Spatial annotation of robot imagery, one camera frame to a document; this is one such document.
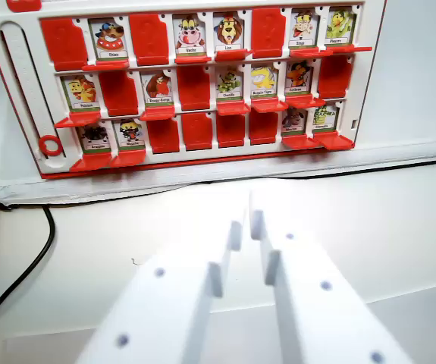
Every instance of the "character card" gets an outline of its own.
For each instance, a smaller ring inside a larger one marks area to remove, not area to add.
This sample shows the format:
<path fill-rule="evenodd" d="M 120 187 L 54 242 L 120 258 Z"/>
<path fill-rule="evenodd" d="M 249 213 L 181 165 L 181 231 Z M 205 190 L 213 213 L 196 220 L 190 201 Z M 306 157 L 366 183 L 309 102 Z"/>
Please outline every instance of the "character card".
<path fill-rule="evenodd" d="M 238 13 L 215 13 L 213 18 L 215 51 L 243 48 L 243 20 Z"/>
<path fill-rule="evenodd" d="M 91 39 L 95 47 L 96 59 L 127 59 L 124 28 L 115 23 L 112 17 L 89 21 Z"/>
<path fill-rule="evenodd" d="M 142 125 L 134 119 L 120 119 L 113 122 L 119 150 L 145 149 Z"/>
<path fill-rule="evenodd" d="M 111 152 L 106 129 L 101 127 L 99 124 L 78 127 L 77 133 L 80 138 L 83 153 L 93 154 Z"/>
<path fill-rule="evenodd" d="M 313 68 L 307 61 L 288 62 L 285 78 L 285 96 L 303 95 L 310 92 Z"/>
<path fill-rule="evenodd" d="M 235 67 L 216 67 L 216 101 L 243 99 L 243 74 Z"/>
<path fill-rule="evenodd" d="M 164 71 L 140 72 L 143 85 L 145 107 L 173 105 L 171 78 Z"/>
<path fill-rule="evenodd" d="M 251 67 L 251 98 L 260 99 L 277 95 L 278 70 L 272 64 Z"/>
<path fill-rule="evenodd" d="M 281 122 L 281 135 L 285 137 L 304 134 L 306 130 L 306 120 L 306 110 L 289 107 L 287 109 L 287 115 Z"/>
<path fill-rule="evenodd" d="M 205 24 L 196 14 L 174 15 L 172 25 L 177 57 L 205 55 Z"/>
<path fill-rule="evenodd" d="M 336 130 L 339 108 L 333 105 L 324 105 L 317 108 L 314 113 L 314 122 L 312 123 L 312 132 L 321 133 L 325 131 Z"/>
<path fill-rule="evenodd" d="M 84 74 L 61 77 L 64 95 L 70 111 L 98 111 L 95 84 Z"/>
<path fill-rule="evenodd" d="M 353 42 L 356 15 L 351 7 L 331 8 L 327 21 L 325 44 L 328 46 L 348 45 Z"/>
<path fill-rule="evenodd" d="M 290 22 L 290 49 L 315 47 L 317 43 L 318 15 L 314 9 L 292 9 Z"/>

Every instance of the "cartoon dog card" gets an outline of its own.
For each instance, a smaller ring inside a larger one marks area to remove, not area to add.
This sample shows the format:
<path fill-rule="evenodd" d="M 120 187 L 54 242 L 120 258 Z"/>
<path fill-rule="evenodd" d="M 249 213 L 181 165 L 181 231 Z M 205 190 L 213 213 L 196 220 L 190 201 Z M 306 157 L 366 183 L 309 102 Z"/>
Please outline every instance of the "cartoon dog card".
<path fill-rule="evenodd" d="M 124 28 L 116 24 L 112 17 L 90 20 L 89 29 L 92 33 L 96 59 L 101 61 L 128 58 L 125 50 Z"/>
<path fill-rule="evenodd" d="M 331 8 L 329 11 L 325 44 L 348 45 L 353 42 L 356 15 L 351 8 Z"/>
<path fill-rule="evenodd" d="M 173 105 L 171 78 L 164 71 L 140 72 L 145 107 Z"/>
<path fill-rule="evenodd" d="M 205 24 L 196 14 L 174 15 L 172 25 L 177 57 L 205 55 Z"/>
<path fill-rule="evenodd" d="M 216 101 L 243 99 L 243 74 L 235 67 L 216 67 Z"/>
<path fill-rule="evenodd" d="M 260 99 L 277 95 L 278 71 L 272 64 L 252 65 L 251 98 Z"/>
<path fill-rule="evenodd" d="M 303 95 L 310 92 L 312 67 L 307 61 L 288 62 L 285 78 L 285 96 Z"/>
<path fill-rule="evenodd" d="M 142 125 L 134 119 L 120 119 L 113 122 L 119 150 L 145 149 Z"/>
<path fill-rule="evenodd" d="M 215 13 L 213 18 L 215 51 L 243 48 L 243 20 L 237 12 Z"/>
<path fill-rule="evenodd" d="M 64 95 L 70 111 L 98 111 L 95 84 L 84 74 L 61 77 Z"/>
<path fill-rule="evenodd" d="M 290 49 L 315 47 L 317 43 L 318 15 L 314 9 L 292 9 Z"/>
<path fill-rule="evenodd" d="M 333 105 L 323 105 L 315 109 L 312 132 L 321 133 L 336 130 L 339 108 Z"/>
<path fill-rule="evenodd" d="M 111 152 L 110 142 L 106 129 L 99 124 L 86 125 L 77 128 L 83 153 Z"/>
<path fill-rule="evenodd" d="M 298 108 L 288 108 L 287 116 L 281 122 L 281 135 L 300 135 L 305 133 L 307 111 Z"/>

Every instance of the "cartoon bull card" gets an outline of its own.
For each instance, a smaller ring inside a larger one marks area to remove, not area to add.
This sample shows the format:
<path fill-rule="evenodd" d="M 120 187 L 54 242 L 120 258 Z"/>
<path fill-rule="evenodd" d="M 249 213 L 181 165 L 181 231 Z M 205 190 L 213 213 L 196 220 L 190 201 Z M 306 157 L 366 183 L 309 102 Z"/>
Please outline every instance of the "cartoon bull card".
<path fill-rule="evenodd" d="M 205 55 L 205 24 L 197 14 L 174 15 L 172 25 L 177 57 Z"/>
<path fill-rule="evenodd" d="M 115 23 L 112 17 L 105 19 L 92 19 L 89 21 L 96 59 L 123 60 L 128 58 L 125 49 L 124 28 Z"/>
<path fill-rule="evenodd" d="M 238 13 L 215 13 L 213 18 L 215 51 L 228 51 L 242 49 L 243 43 L 243 20 Z"/>

